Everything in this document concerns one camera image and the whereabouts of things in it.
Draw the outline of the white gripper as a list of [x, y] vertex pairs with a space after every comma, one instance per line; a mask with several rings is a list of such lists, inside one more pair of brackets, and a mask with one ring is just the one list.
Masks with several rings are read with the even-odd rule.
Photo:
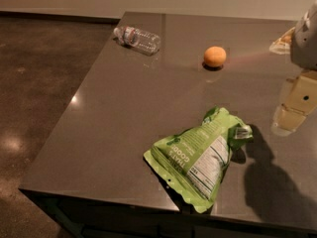
[[313, 70], [303, 70], [288, 78], [280, 91], [271, 130], [277, 136], [294, 133], [317, 108], [317, 1], [297, 22], [270, 46], [269, 51], [289, 55], [294, 64]]

